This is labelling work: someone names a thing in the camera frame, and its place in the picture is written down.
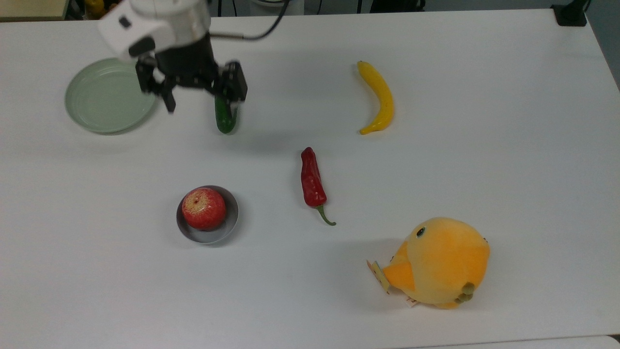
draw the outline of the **banana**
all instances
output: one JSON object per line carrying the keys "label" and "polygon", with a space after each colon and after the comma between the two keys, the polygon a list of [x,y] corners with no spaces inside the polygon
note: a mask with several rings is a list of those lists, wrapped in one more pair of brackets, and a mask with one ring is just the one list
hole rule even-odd
{"label": "banana", "polygon": [[388,84],[383,80],[379,72],[370,64],[364,61],[357,62],[357,70],[368,86],[379,98],[381,108],[374,117],[374,120],[360,130],[360,134],[367,135],[370,132],[385,130],[394,118],[394,100]]}

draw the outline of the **pepper stem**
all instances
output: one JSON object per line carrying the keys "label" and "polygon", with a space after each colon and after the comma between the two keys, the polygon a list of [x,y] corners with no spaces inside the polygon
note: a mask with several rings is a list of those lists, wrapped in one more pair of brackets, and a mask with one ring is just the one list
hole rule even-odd
{"label": "pepper stem", "polygon": [[336,225],[335,222],[330,222],[329,220],[327,220],[327,217],[325,216],[325,210],[323,209],[323,205],[318,205],[317,207],[315,207],[315,209],[319,211],[319,213],[321,214],[321,218],[323,218],[325,223],[329,225]]}

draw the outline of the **plate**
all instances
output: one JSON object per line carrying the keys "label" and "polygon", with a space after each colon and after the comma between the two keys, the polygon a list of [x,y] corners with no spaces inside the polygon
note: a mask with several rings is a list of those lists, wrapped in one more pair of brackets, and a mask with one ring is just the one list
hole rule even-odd
{"label": "plate", "polygon": [[69,83],[64,105],[69,116],[85,129],[108,134],[136,125],[155,105],[144,94],[132,63],[116,58],[97,61],[82,69]]}

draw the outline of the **chili pepper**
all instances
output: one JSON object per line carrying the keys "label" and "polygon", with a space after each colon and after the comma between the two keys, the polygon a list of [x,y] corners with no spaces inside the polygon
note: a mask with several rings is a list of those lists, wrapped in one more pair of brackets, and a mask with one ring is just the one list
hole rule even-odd
{"label": "chili pepper", "polygon": [[223,134],[229,134],[237,123],[237,109],[231,109],[230,102],[223,97],[215,97],[215,121]]}
{"label": "chili pepper", "polygon": [[301,153],[301,187],[304,191],[304,200],[306,204],[317,209],[325,223],[336,225],[334,222],[327,220],[323,205],[327,202],[327,196],[321,184],[321,174],[319,173],[319,165],[316,162],[316,155],[312,148],[307,147]]}
{"label": "chili pepper", "polygon": [[360,130],[363,135],[369,134],[373,131],[381,131],[386,129],[392,122],[394,117],[394,100],[392,99],[392,92],[389,90],[388,84],[383,80],[381,74],[370,63],[359,61],[357,62],[357,69],[360,72],[361,77],[366,81],[368,86],[374,91],[379,98],[381,107],[379,112],[374,117],[374,120],[366,127]]}

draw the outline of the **apple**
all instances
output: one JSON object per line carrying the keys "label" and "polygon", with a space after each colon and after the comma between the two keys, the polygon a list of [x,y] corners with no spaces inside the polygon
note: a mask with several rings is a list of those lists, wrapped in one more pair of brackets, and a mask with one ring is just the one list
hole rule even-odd
{"label": "apple", "polygon": [[193,228],[211,230],[224,222],[224,198],[211,188],[196,188],[183,198],[181,207],[185,221]]}

